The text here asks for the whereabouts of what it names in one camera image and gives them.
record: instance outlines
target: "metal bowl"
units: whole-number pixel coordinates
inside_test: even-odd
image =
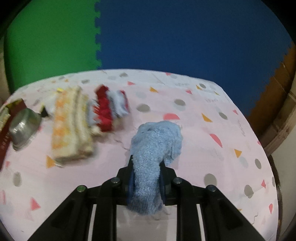
[[[41,120],[41,115],[29,108],[16,114],[9,126],[13,149],[20,150],[31,142],[38,131]]]

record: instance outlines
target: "floor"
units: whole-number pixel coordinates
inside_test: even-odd
[[[279,174],[283,202],[281,234],[287,229],[296,213],[296,128],[272,154]]]

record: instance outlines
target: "fuzzy blue fabric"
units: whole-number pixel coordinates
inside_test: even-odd
[[[143,215],[161,210],[159,164],[169,165],[180,155],[182,135],[177,124],[169,121],[148,122],[139,126],[131,140],[135,174],[134,193],[128,208]]]

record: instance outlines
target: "tablecloth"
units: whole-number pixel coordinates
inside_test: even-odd
[[[271,167],[246,118],[217,84],[166,72],[98,70],[23,86],[8,102],[23,98],[39,112],[42,101],[57,88],[79,85],[95,98],[100,84],[124,90],[131,114],[123,128],[95,143],[92,157],[55,166],[51,120],[43,120],[25,149],[9,147],[0,172],[0,218],[16,241],[27,240],[78,185],[90,188],[116,176],[127,165],[139,125],[161,120],[181,126],[182,153],[171,165],[177,176],[200,187],[216,185],[266,240],[276,239],[278,202]],[[167,207],[158,218],[145,217],[121,207],[118,238],[175,240],[174,213],[174,207]]]

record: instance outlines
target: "white strip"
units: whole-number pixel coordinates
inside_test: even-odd
[[[87,241],[92,240],[92,230],[94,228],[94,217],[96,215],[96,204],[93,205],[93,209],[91,211],[91,221],[89,223],[89,235],[87,237]]]
[[[205,230],[204,230],[203,221],[202,221],[202,210],[199,204],[196,204],[196,208],[198,213],[198,220],[200,222],[200,235],[201,235],[202,241],[205,241]]]

